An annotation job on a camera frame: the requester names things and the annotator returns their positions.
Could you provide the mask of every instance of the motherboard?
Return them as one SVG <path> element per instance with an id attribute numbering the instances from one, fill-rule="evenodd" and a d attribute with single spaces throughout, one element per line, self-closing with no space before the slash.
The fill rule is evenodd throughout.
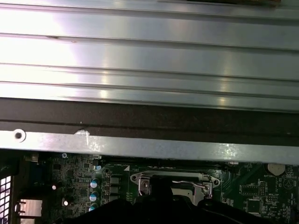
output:
<path id="1" fill-rule="evenodd" d="M 297 222 L 294 214 L 298 211 L 298 166 L 149 162 L 147 159 L 140 160 L 140 163 L 134 159 L 131 161 L 134 162 L 78 154 L 63 154 L 48 159 L 46 168 L 47 173 L 51 174 L 55 194 L 43 206 L 43 221 L 51 224 L 60 217 L 77 217 L 118 198 L 134 203 L 141 190 L 146 193 L 142 187 L 146 187 L 147 183 L 140 182 L 140 176 L 172 175 L 184 178 L 180 181 L 183 183 L 190 183 L 195 177 L 210 182 L 212 199 L 255 216 L 277 220 L 282 224 Z M 186 185 L 175 187 L 173 193 L 185 195 L 196 204 L 201 199 L 194 197 L 192 188 Z"/>

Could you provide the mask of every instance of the capacitor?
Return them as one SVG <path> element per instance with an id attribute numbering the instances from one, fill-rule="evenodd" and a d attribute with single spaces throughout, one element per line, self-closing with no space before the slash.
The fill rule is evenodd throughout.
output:
<path id="1" fill-rule="evenodd" d="M 64 196 L 63 204 L 64 204 L 64 206 L 68 206 L 69 204 L 73 203 L 74 200 L 75 200 L 74 196 L 66 195 L 66 196 Z"/>
<path id="2" fill-rule="evenodd" d="M 90 194 L 89 200 L 91 202 L 95 202 L 99 198 L 99 193 L 97 191 L 94 191 Z"/>
<path id="3" fill-rule="evenodd" d="M 98 207 L 99 207 L 99 206 L 98 206 L 97 203 L 93 203 L 93 204 L 89 207 L 88 211 L 95 210 L 95 209 L 98 208 Z"/>
<path id="4" fill-rule="evenodd" d="M 62 187 L 62 182 L 61 181 L 58 181 L 57 183 L 54 183 L 52 185 L 52 190 L 58 190 L 59 188 Z"/>
<path id="5" fill-rule="evenodd" d="M 99 185 L 99 180 L 98 178 L 94 178 L 91 182 L 90 182 L 90 187 L 91 188 L 96 188 Z"/>

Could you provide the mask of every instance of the green circuit board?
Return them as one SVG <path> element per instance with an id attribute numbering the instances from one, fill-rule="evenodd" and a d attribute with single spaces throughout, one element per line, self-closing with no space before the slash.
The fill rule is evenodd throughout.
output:
<path id="1" fill-rule="evenodd" d="M 138 185 L 130 176 L 146 170 L 206 173 L 220 180 L 220 185 L 213 189 L 213 199 L 229 204 L 259 217 L 278 220 L 280 223 L 296 223 L 292 218 L 292 209 L 298 203 L 298 166 L 285 166 L 280 175 L 274 175 L 267 169 L 267 164 L 238 163 L 230 166 L 149 166 L 143 164 L 101 163 L 94 162 L 91 155 L 68 155 L 68 158 L 51 159 L 48 169 L 55 181 L 63 180 L 63 187 L 53 198 L 50 210 L 43 210 L 47 221 L 58 217 L 77 217 L 88 212 L 94 205 L 101 206 L 117 198 L 134 202 L 138 196 Z M 90 182 L 96 178 L 96 188 Z M 93 192 L 98 198 L 90 201 Z M 68 206 L 62 206 L 61 198 L 72 194 L 75 200 Z"/>

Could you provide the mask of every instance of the reflective metal surface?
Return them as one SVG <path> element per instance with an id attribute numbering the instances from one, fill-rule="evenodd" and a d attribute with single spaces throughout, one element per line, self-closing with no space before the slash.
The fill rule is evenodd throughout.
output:
<path id="1" fill-rule="evenodd" d="M 203 161 L 254 161 L 299 164 L 298 147 L 259 146 L 171 140 L 130 139 L 53 133 L 26 133 L 18 142 L 14 132 L 0 131 L 0 148 L 61 153 Z"/>
<path id="2" fill-rule="evenodd" d="M 0 0 L 0 19 L 0 97 L 299 110 L 293 0 Z"/>

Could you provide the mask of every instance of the screw hole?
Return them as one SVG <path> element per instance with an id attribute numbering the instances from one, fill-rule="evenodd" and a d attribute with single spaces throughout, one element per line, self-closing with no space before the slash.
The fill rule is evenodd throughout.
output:
<path id="1" fill-rule="evenodd" d="M 16 139 L 20 139 L 20 138 L 22 137 L 22 134 L 19 133 L 19 132 L 17 132 L 17 133 L 14 135 L 14 137 L 15 137 Z"/>

